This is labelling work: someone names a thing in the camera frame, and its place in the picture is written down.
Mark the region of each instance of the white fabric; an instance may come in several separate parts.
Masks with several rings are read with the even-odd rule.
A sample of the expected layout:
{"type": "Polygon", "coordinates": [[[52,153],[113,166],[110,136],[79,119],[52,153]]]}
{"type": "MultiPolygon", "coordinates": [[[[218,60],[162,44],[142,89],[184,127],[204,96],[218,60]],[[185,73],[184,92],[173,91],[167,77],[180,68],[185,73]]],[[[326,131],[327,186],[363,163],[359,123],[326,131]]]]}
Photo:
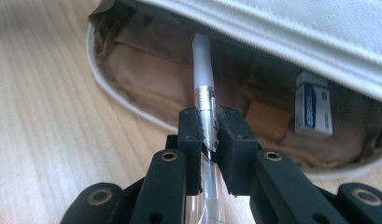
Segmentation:
{"type": "Polygon", "coordinates": [[[382,102],[382,1],[142,1],[382,102]]]}

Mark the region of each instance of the pen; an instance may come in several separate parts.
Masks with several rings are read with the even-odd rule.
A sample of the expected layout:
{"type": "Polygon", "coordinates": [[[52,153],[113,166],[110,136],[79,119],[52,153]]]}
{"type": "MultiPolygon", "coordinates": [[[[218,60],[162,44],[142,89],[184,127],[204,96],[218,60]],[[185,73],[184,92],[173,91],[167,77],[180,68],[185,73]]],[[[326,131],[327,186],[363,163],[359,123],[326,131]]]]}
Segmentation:
{"type": "Polygon", "coordinates": [[[199,223],[224,223],[220,198],[219,169],[214,163],[217,151],[217,117],[210,44],[207,36],[196,34],[193,43],[195,104],[200,113],[206,150],[202,152],[204,211],[199,223]]]}

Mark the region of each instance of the white eraser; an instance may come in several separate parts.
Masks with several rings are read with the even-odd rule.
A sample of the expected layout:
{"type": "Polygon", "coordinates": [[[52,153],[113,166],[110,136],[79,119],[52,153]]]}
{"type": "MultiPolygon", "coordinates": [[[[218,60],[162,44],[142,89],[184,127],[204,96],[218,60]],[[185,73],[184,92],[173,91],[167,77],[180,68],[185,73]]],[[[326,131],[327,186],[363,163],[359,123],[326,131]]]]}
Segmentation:
{"type": "Polygon", "coordinates": [[[210,42],[206,35],[196,34],[193,47],[194,88],[209,86],[214,90],[213,70],[211,68],[210,42]]]}
{"type": "Polygon", "coordinates": [[[323,139],[332,135],[330,92],[303,84],[295,96],[295,132],[323,139]]]}
{"type": "Polygon", "coordinates": [[[324,77],[320,77],[316,74],[303,71],[296,78],[296,87],[299,87],[300,85],[305,83],[313,84],[320,87],[328,87],[328,80],[325,79],[324,77]]]}

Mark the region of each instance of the white pen cap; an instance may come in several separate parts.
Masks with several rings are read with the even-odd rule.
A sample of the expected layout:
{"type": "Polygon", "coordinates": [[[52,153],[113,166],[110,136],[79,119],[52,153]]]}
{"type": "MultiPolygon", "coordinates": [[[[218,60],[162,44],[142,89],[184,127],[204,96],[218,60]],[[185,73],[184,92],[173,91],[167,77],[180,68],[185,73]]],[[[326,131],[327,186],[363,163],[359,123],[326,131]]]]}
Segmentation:
{"type": "Polygon", "coordinates": [[[192,46],[194,88],[209,86],[214,90],[210,42],[208,41],[208,37],[206,35],[196,34],[192,46]]]}

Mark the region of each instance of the zipper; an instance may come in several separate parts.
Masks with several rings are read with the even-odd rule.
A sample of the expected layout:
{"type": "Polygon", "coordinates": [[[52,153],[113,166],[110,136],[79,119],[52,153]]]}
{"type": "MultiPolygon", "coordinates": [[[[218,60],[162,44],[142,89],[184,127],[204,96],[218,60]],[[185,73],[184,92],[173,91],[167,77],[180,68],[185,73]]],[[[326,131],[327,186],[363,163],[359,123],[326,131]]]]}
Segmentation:
{"type": "MultiPolygon", "coordinates": [[[[170,11],[172,13],[184,16],[185,18],[198,22],[212,30],[215,30],[216,32],[219,32],[223,35],[226,35],[233,40],[236,40],[238,42],[244,43],[254,49],[261,50],[263,52],[266,52],[268,54],[271,54],[273,56],[276,56],[277,58],[280,58],[282,60],[285,60],[287,62],[296,64],[305,70],[311,71],[313,73],[319,74],[322,77],[327,78],[328,80],[338,83],[348,89],[351,89],[353,91],[357,91],[363,95],[369,96],[371,98],[374,98],[375,100],[379,101],[382,103],[382,85],[379,86],[379,82],[375,81],[375,87],[370,89],[366,89],[363,86],[363,83],[359,82],[354,82],[351,78],[348,76],[348,74],[352,75],[353,77],[357,77],[357,72],[356,69],[354,68],[353,71],[348,71],[348,67],[338,67],[338,64],[332,65],[333,67],[336,67],[336,69],[331,69],[330,66],[327,66],[327,63],[330,63],[327,60],[324,60],[324,58],[317,58],[316,55],[307,55],[307,52],[296,52],[296,50],[301,50],[297,49],[294,46],[289,47],[287,49],[282,49],[283,43],[280,44],[280,40],[269,40],[269,41],[264,41],[268,38],[269,36],[263,36],[261,34],[256,34],[255,32],[253,33],[254,36],[250,38],[249,36],[244,37],[243,35],[249,35],[247,33],[247,30],[244,27],[238,26],[238,29],[240,32],[234,32],[234,31],[228,31],[227,29],[229,28],[228,22],[227,21],[220,21],[219,17],[214,17],[214,15],[211,16],[205,16],[205,14],[208,13],[201,13],[200,8],[195,7],[195,4],[199,5],[204,5],[204,9],[208,11],[209,8],[217,8],[220,7],[221,12],[220,13],[225,13],[225,10],[227,12],[226,17],[231,18],[232,15],[236,15],[236,13],[232,13],[232,11],[228,11],[228,8],[242,8],[243,12],[245,11],[244,5],[236,3],[235,1],[199,1],[197,3],[192,2],[192,1],[161,1],[161,0],[141,0],[142,2],[145,2],[146,4],[153,5],[155,7],[160,7],[163,8],[167,11],[170,11]],[[274,51],[272,49],[274,48],[281,48],[281,52],[274,51]],[[339,74],[347,74],[347,78],[340,77],[339,74]]],[[[373,60],[373,59],[368,59],[366,57],[362,57],[361,53],[358,55],[361,60],[373,60]]],[[[378,63],[382,64],[382,59],[376,59],[378,63]]],[[[359,73],[360,75],[358,78],[360,79],[368,79],[367,76],[362,76],[362,73],[359,73]]]]}

